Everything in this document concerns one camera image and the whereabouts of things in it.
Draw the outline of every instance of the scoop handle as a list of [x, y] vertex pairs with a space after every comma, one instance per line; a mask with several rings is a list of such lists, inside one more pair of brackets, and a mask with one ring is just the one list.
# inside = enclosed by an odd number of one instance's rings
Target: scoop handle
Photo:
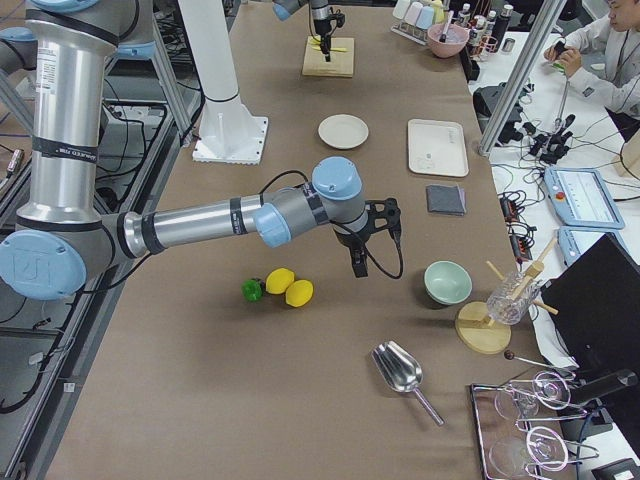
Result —
[[436, 425], [438, 425], [439, 427], [444, 425], [444, 420], [438, 414], [438, 412], [436, 412], [436, 409], [433, 408], [433, 406], [429, 403], [429, 400], [427, 400], [427, 398], [420, 391], [420, 389], [419, 388], [414, 388], [413, 389], [413, 393], [415, 393], [416, 397], [418, 397], [418, 400], [420, 401], [420, 404], [424, 407], [424, 409], [427, 411], [427, 413], [429, 415], [431, 415], [431, 418], [433, 418], [433, 421], [436, 422]]

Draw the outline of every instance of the white tray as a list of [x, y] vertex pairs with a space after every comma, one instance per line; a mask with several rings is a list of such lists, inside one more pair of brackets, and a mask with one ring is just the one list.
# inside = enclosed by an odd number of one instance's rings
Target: white tray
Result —
[[462, 125], [409, 120], [409, 169], [426, 175], [464, 177], [469, 173]]

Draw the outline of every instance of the wooden cutting board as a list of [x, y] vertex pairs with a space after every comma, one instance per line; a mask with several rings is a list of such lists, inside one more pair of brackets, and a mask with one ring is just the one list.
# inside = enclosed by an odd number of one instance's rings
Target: wooden cutting board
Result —
[[307, 37], [302, 63], [302, 75], [315, 77], [353, 77], [353, 54], [355, 41], [353, 38], [332, 38], [331, 48], [346, 48], [346, 52], [331, 52], [331, 61], [326, 62], [313, 37]]

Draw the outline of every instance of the blue joint cap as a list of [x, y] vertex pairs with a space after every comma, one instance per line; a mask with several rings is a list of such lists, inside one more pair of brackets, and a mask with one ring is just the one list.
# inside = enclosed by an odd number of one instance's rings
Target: blue joint cap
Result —
[[8, 42], [36, 42], [38, 39], [26, 27], [9, 27], [0, 31], [0, 39]]
[[278, 209], [265, 203], [253, 212], [253, 222], [264, 243], [271, 248], [279, 247], [291, 241], [291, 230]]
[[327, 157], [311, 175], [313, 188], [329, 200], [350, 200], [362, 191], [356, 166], [344, 157]]
[[36, 7], [46, 12], [74, 13], [93, 7], [100, 0], [31, 0]]
[[58, 300], [85, 284], [87, 269], [80, 254], [60, 237], [20, 230], [0, 243], [0, 276], [25, 297]]
[[141, 43], [137, 45], [120, 44], [116, 52], [119, 60], [151, 60], [156, 53], [155, 42]]
[[278, 17], [283, 22], [291, 16], [291, 14], [286, 8], [284, 8], [282, 5], [279, 5], [277, 3], [273, 4], [273, 13], [275, 13], [276, 17]]

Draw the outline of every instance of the black screen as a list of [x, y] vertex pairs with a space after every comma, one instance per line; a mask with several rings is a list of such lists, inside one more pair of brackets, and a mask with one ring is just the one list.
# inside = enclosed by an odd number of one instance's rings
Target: black screen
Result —
[[[542, 292], [578, 378], [620, 369], [640, 376], [640, 267], [612, 235], [603, 235]], [[636, 455], [640, 454], [640, 386], [601, 399]]]

